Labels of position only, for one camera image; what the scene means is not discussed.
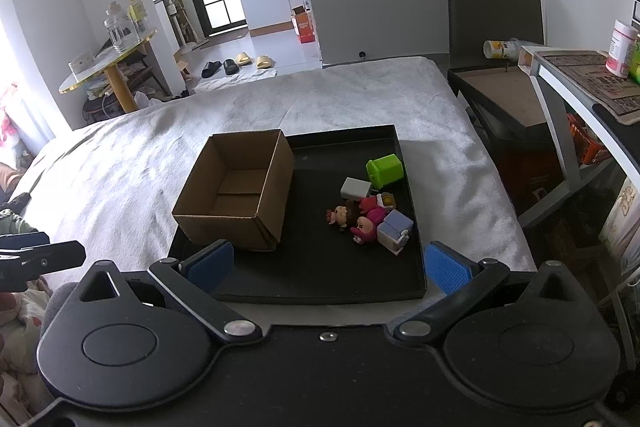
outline clear plastic bottle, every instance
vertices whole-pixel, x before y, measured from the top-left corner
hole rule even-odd
[[[109,31],[111,44],[120,53],[138,40],[138,33],[133,26],[133,22],[116,1],[109,4],[104,26]]]
[[[149,32],[150,26],[146,16],[145,5],[141,0],[130,0],[129,18],[133,22],[133,26],[138,32],[138,36],[142,37]]]

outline blue gripper pad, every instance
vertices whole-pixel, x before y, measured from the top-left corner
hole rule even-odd
[[[189,282],[211,293],[231,272],[233,265],[234,247],[226,239],[219,239],[181,261],[178,270]]]
[[[446,295],[458,291],[480,271],[478,263],[439,241],[424,250],[424,269]]]
[[[0,250],[20,250],[49,244],[49,236],[44,232],[11,233],[0,235]]]

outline glass tabletop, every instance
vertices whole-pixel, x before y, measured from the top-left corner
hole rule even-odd
[[[102,53],[98,54],[97,57],[95,57],[95,60],[98,60],[98,62],[95,62],[91,68],[81,71],[78,74],[71,73],[66,78],[66,80],[60,85],[60,88],[58,89],[59,92],[73,91],[74,89],[76,89],[76,87],[81,86],[86,81],[91,79],[92,76],[102,73],[109,66],[113,66],[114,64],[121,61],[123,58],[128,57],[130,54],[132,54],[136,50],[136,48],[140,44],[142,44],[143,42],[148,42],[149,40],[151,40],[151,37],[153,37],[155,34],[156,34],[155,28],[149,30],[147,33],[140,36],[136,42],[134,42],[132,45],[130,45],[126,50],[122,52],[116,51],[116,49],[113,46],[111,48],[104,50]]]

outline orange basket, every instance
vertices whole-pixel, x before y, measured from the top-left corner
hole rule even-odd
[[[586,124],[582,118],[572,114],[566,117],[569,119],[571,136],[574,138],[575,155],[583,165],[594,165],[611,158],[609,150],[587,134]]]

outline white bedsheet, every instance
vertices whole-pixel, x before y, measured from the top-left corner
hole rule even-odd
[[[98,259],[126,271],[165,257],[177,228],[171,210],[210,134],[380,124],[398,131],[423,245],[439,240],[476,261],[534,269],[495,166],[438,68],[419,57],[267,78],[93,124],[50,142],[16,193],[31,193],[28,223],[86,248],[84,266],[47,276],[56,288]],[[386,321],[414,305],[234,307],[265,326]]]

